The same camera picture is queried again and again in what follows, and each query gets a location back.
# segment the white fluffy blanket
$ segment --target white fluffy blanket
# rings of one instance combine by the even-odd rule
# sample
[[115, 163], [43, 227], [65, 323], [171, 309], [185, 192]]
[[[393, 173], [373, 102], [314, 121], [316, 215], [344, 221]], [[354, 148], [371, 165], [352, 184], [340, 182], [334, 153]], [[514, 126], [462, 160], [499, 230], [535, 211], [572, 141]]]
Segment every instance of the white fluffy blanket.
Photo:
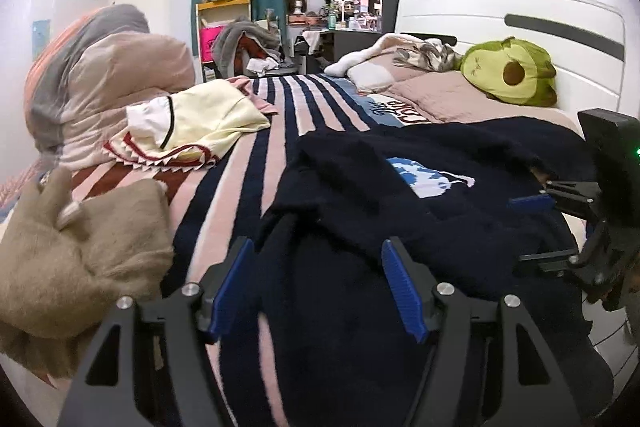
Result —
[[392, 46], [401, 46], [407, 43], [423, 43], [422, 39], [418, 37], [414, 37], [411, 35], [405, 35], [401, 33], [386, 33], [382, 35], [378, 42], [376, 42], [372, 47], [367, 48], [366, 50], [360, 50], [359, 52], [349, 53], [348, 55], [344, 55], [343, 58], [338, 60], [335, 64], [331, 64], [328, 66], [324, 73], [329, 76], [341, 77], [346, 74], [346, 72], [357, 66], [358, 64], [363, 63], [365, 60], [369, 60], [370, 58], [376, 57], [380, 55], [382, 51], [390, 48]]

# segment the navy and pink striped bedding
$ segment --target navy and pink striped bedding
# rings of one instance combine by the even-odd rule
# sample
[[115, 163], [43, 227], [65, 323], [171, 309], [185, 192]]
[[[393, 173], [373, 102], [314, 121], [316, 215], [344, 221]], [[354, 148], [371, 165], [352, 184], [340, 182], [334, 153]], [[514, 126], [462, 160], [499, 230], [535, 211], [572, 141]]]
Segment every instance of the navy and pink striped bedding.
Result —
[[[175, 260], [162, 284], [164, 295], [186, 280], [200, 280], [210, 265], [225, 258], [236, 237], [255, 237], [298, 136], [325, 127], [366, 131], [379, 123], [427, 123], [406, 104], [379, 95], [357, 94], [348, 80], [323, 75], [283, 76], [256, 79], [253, 88], [276, 106], [278, 115], [269, 117], [271, 128], [242, 136], [214, 168], [158, 172], [110, 162], [74, 175], [76, 201], [141, 178], [153, 177], [167, 183]], [[259, 328], [263, 380], [274, 419], [277, 425], [285, 426], [265, 319], [260, 320]], [[218, 346], [209, 346], [209, 356], [216, 378], [222, 383]]]

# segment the navy blue sweater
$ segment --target navy blue sweater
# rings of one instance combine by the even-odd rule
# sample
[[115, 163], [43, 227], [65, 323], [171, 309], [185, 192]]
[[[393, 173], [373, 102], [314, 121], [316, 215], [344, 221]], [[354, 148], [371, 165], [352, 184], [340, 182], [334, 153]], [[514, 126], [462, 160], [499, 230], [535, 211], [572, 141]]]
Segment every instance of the navy blue sweater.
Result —
[[249, 295], [222, 342], [225, 394], [239, 424], [273, 425], [258, 361], [263, 311], [292, 427], [402, 425], [432, 346], [405, 333], [386, 284], [380, 248], [393, 235], [468, 296], [520, 296], [582, 416], [606, 406], [612, 376], [588, 339], [580, 290], [513, 275], [519, 255], [575, 245], [558, 212], [508, 207], [540, 190], [531, 167], [594, 179], [583, 140], [531, 118], [303, 136], [263, 218]]

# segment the avocado plush toy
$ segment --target avocado plush toy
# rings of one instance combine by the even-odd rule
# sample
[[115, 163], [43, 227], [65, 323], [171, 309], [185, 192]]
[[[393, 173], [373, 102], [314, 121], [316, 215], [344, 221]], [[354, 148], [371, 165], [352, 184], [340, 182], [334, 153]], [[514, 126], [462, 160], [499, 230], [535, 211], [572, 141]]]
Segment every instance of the avocado plush toy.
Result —
[[556, 68], [546, 50], [509, 37], [473, 46], [462, 57], [460, 71], [488, 96], [517, 105], [556, 105]]

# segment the beige plush glove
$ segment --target beige plush glove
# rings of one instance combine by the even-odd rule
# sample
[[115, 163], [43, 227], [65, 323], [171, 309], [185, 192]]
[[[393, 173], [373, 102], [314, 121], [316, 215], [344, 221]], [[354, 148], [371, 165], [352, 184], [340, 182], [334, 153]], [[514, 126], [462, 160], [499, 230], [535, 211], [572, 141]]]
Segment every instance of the beige plush glove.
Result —
[[122, 295], [155, 298], [173, 259], [168, 206], [154, 180], [84, 201], [62, 230], [71, 174], [32, 182], [0, 243], [0, 351], [32, 371], [68, 378]]

